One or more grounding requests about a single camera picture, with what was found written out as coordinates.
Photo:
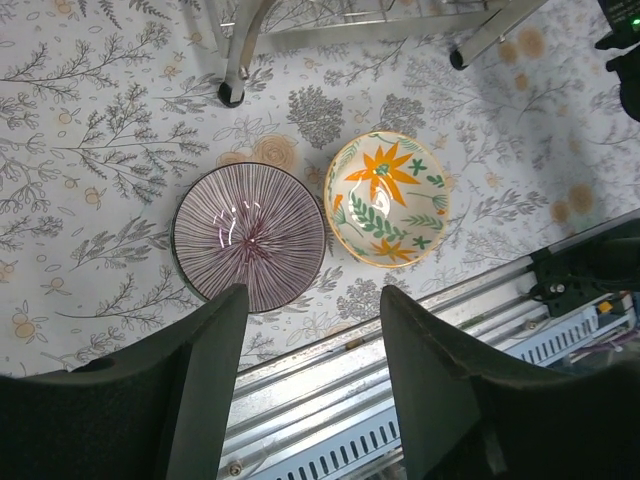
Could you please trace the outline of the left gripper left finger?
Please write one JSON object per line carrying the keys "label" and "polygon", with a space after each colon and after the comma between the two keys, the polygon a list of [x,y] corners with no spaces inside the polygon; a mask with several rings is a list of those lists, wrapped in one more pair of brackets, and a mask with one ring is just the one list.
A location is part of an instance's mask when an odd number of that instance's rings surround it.
{"label": "left gripper left finger", "polygon": [[5,479],[213,479],[248,317],[235,284],[72,371],[1,380]]}

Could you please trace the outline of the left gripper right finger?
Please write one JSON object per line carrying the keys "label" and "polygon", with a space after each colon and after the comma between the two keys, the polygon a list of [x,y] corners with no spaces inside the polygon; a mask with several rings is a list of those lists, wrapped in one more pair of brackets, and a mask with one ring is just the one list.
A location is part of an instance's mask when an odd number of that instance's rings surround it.
{"label": "left gripper right finger", "polygon": [[639,363],[571,375],[503,353],[399,288],[380,319],[410,479],[635,479]]}

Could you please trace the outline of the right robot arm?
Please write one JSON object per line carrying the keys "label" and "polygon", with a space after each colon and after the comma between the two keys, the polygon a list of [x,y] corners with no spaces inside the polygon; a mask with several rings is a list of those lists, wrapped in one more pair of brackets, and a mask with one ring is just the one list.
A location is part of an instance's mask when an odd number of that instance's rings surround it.
{"label": "right robot arm", "polygon": [[[595,44],[598,50],[627,52],[606,62],[619,78],[623,111],[639,120],[639,3],[599,3],[611,31]],[[639,221],[632,220],[555,253],[548,248],[531,256],[537,283],[528,297],[563,315],[604,293],[639,290]]]}

